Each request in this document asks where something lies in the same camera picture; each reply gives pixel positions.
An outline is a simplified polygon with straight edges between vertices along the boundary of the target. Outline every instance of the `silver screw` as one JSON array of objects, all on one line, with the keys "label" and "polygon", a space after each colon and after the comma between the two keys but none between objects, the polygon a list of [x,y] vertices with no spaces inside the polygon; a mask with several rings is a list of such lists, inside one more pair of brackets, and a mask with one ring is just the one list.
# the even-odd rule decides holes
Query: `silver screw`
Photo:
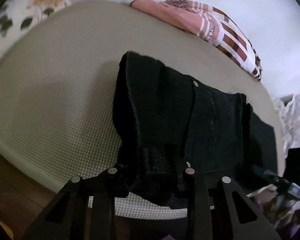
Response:
[{"label": "silver screw", "polygon": [[223,177],[223,178],[222,178],[222,181],[223,181],[224,183],[230,183],[230,182],[231,182],[231,179],[230,179],[229,177]]},{"label": "silver screw", "polygon": [[187,169],[186,169],[186,174],[190,174],[190,175],[194,174],[194,169],[192,169],[192,168],[187,168]]},{"label": "silver screw", "polygon": [[109,174],[116,174],[117,173],[117,169],[116,168],[110,168],[109,170],[108,170],[108,173]]},{"label": "silver screw", "polygon": [[77,182],[79,182],[80,181],[80,177],[79,176],[73,176],[72,178],[71,178],[71,181],[73,182],[73,183],[77,183]]}]

